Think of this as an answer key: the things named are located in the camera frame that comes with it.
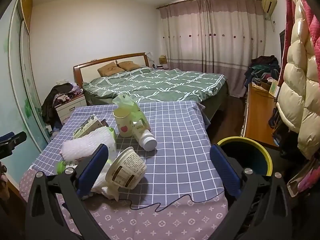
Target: wooden dresser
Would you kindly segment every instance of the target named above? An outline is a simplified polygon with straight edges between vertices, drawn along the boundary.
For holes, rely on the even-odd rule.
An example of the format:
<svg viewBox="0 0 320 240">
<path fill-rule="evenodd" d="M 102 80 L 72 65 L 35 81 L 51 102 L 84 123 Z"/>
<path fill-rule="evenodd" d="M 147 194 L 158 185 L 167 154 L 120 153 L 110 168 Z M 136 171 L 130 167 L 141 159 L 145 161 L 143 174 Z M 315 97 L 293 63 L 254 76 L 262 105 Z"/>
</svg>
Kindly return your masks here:
<svg viewBox="0 0 320 240">
<path fill-rule="evenodd" d="M 241 136 L 258 141 L 267 147 L 277 147 L 271 135 L 272 129 L 268 124 L 275 107 L 274 97 L 268 91 L 252 87 L 250 83 Z"/>
</svg>

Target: puffer jacket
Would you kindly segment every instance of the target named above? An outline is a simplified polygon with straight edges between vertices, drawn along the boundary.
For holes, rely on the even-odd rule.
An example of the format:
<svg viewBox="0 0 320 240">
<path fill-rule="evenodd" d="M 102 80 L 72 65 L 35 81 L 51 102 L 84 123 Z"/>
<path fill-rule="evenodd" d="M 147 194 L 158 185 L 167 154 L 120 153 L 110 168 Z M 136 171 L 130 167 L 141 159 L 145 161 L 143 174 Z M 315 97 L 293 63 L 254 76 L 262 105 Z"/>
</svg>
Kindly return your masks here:
<svg viewBox="0 0 320 240">
<path fill-rule="evenodd" d="M 298 148 L 307 159 L 320 147 L 320 89 L 313 43 L 302 0 L 296 4 L 277 108 L 281 119 L 298 133 Z"/>
</svg>

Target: curtain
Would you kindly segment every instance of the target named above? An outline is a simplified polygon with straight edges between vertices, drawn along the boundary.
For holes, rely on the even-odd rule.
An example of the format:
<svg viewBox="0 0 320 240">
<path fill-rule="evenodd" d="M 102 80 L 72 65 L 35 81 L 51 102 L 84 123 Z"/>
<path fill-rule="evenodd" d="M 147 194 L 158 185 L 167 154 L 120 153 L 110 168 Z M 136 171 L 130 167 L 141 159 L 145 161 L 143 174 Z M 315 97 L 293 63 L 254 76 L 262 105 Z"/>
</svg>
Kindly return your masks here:
<svg viewBox="0 0 320 240">
<path fill-rule="evenodd" d="M 220 73 L 229 93 L 245 94 L 244 73 L 264 55 L 260 0 L 190 0 L 160 8 L 169 69 Z"/>
</svg>

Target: trash bin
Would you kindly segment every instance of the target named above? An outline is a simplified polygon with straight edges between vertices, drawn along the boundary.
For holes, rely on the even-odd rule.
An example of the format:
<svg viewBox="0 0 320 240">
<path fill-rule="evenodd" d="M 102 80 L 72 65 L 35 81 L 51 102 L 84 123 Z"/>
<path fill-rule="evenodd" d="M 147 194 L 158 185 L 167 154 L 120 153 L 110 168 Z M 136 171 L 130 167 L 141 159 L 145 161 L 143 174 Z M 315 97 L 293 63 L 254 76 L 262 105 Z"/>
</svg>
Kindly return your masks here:
<svg viewBox="0 0 320 240">
<path fill-rule="evenodd" d="M 259 143 L 245 137 L 228 137 L 218 142 L 228 157 L 235 158 L 245 168 L 256 174 L 272 175 L 272 160 L 268 151 Z"/>
</svg>

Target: paper cup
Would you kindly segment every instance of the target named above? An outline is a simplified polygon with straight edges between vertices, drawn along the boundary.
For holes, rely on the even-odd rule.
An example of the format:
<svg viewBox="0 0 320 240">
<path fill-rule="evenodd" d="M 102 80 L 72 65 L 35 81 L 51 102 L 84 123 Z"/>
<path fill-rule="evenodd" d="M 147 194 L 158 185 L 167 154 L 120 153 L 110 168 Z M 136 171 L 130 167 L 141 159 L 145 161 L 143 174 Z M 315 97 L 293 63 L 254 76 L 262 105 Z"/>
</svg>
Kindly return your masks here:
<svg viewBox="0 0 320 240">
<path fill-rule="evenodd" d="M 134 189 L 146 173 L 147 166 L 133 147 L 125 149 L 110 166 L 106 181 L 119 187 Z"/>
<path fill-rule="evenodd" d="M 132 135 L 132 121 L 130 119 L 130 111 L 124 108 L 117 108 L 113 110 L 113 116 L 116 119 L 119 134 L 122 137 L 129 137 Z"/>
</svg>

